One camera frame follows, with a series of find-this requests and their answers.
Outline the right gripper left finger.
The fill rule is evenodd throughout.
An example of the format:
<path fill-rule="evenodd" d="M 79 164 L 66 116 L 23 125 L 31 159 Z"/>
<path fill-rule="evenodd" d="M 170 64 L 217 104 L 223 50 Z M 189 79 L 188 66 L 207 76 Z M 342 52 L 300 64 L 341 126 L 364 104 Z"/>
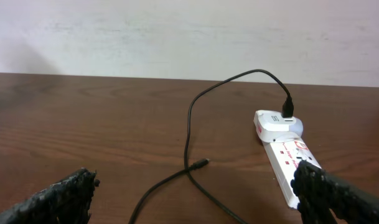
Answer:
<path fill-rule="evenodd" d="M 0 213 L 0 224 L 87 224 L 95 188 L 96 172 L 86 168 L 35 193 Z"/>

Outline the white power strip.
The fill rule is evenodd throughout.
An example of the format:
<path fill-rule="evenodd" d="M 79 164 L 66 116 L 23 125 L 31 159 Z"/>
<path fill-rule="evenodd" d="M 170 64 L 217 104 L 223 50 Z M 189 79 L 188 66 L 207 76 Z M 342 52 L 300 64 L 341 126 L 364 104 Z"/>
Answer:
<path fill-rule="evenodd" d="M 289 142 L 262 142 L 262 144 L 277 177 L 287 205 L 290 208 L 296 209 L 299 199 L 293 192 L 291 181 L 294 179 L 294 173 L 299 163 L 301 161 L 307 161 L 316 167 L 320 167 L 320 164 L 301 138 Z"/>

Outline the white USB charger adapter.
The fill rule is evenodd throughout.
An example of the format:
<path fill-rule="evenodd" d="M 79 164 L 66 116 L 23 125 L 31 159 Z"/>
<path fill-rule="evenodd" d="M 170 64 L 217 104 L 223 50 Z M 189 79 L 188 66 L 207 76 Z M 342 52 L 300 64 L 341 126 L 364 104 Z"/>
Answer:
<path fill-rule="evenodd" d="M 256 133 L 262 142 L 282 143 L 300 139 L 303 123 L 296 117 L 283 118 L 280 112 L 258 110 L 253 122 Z"/>

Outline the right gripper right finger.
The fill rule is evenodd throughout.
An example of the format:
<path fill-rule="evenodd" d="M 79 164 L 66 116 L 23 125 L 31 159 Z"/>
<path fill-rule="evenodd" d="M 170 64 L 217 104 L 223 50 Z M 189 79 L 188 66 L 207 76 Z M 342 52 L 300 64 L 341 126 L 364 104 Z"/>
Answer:
<path fill-rule="evenodd" d="M 379 198 L 302 160 L 291 181 L 303 223 L 379 224 Z"/>

